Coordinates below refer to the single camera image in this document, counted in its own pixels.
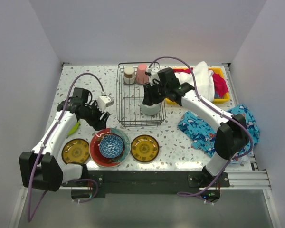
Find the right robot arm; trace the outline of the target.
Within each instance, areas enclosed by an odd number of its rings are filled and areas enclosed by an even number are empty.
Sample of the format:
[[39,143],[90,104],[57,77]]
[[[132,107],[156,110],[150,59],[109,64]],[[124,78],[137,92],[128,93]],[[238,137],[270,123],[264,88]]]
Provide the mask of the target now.
[[201,174],[206,186],[214,186],[233,156],[252,143],[245,118],[240,114],[225,112],[205,99],[198,92],[194,75],[191,76],[192,83],[180,83],[170,67],[160,71],[147,68],[145,74],[149,77],[149,82],[143,86],[144,105],[152,106],[168,98],[194,112],[216,131],[215,153],[203,167]]

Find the metal cup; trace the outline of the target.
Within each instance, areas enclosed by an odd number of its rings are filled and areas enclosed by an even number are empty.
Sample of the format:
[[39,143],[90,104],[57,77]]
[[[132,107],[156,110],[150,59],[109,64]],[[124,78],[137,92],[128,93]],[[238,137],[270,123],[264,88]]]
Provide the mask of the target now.
[[135,68],[132,66],[126,66],[123,72],[123,79],[126,84],[133,84],[135,82]]

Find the wire dish rack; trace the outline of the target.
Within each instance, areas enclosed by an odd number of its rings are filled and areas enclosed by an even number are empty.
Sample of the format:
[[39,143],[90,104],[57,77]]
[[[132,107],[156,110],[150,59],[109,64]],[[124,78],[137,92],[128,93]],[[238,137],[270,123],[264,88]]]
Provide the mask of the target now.
[[126,83],[124,70],[126,67],[133,67],[137,71],[140,64],[151,66],[152,70],[161,69],[160,64],[155,62],[122,62],[117,66],[116,79],[116,112],[117,120],[124,127],[158,126],[166,118],[164,102],[159,103],[159,111],[154,115],[146,115],[142,112],[141,104],[144,99],[144,87],[137,82]]

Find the pink cup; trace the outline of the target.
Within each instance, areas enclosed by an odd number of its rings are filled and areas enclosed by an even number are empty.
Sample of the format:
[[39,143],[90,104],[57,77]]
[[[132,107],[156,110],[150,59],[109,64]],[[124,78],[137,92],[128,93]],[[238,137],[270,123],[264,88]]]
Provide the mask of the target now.
[[146,84],[149,82],[148,76],[145,74],[147,66],[145,64],[140,64],[136,71],[136,82],[139,84]]

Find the red bowl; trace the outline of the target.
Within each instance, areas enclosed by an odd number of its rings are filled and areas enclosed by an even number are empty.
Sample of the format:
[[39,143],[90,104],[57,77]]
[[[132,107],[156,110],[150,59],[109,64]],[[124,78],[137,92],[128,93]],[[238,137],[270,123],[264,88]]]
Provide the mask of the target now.
[[124,150],[125,150],[125,144],[124,144],[124,149],[123,149],[123,152],[121,153],[121,155],[119,155],[118,157],[116,158],[113,158],[113,159],[108,159],[106,157],[104,157],[100,151],[99,151],[99,144],[100,144],[100,141],[102,140],[102,138],[106,135],[111,135],[111,134],[114,134],[114,133],[108,133],[108,134],[104,134],[102,136],[94,136],[92,138],[92,149],[91,149],[91,152],[93,153],[93,155],[102,163],[106,163],[106,164],[110,164],[110,163],[113,163],[113,162],[117,162],[117,160],[123,155],[124,153]]

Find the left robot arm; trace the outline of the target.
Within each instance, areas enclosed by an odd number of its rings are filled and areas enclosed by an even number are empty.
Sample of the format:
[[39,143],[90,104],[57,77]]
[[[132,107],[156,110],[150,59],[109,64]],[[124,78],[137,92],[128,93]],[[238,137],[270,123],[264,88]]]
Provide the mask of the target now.
[[65,182],[73,181],[77,186],[88,183],[87,168],[78,162],[59,163],[58,158],[63,142],[79,120],[85,120],[96,131],[106,128],[110,114],[105,109],[114,104],[113,98],[102,92],[89,103],[89,95],[89,90],[76,87],[73,94],[58,105],[56,116],[42,139],[31,151],[20,155],[24,187],[57,191]]

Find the light blue bowl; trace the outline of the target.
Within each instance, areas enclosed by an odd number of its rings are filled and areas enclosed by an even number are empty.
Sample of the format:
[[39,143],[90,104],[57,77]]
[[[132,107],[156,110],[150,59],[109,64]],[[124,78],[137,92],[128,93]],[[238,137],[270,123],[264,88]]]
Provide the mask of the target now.
[[141,112],[145,115],[156,115],[160,111],[160,104],[153,104],[151,106],[141,103]]

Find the blue patterned bowl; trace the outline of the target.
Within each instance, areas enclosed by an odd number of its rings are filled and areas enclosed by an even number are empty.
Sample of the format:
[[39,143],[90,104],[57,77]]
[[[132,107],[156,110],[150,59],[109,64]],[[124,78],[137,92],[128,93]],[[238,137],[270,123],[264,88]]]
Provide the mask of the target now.
[[123,150],[124,142],[121,137],[115,134],[104,136],[99,144],[100,153],[108,159],[118,157]]

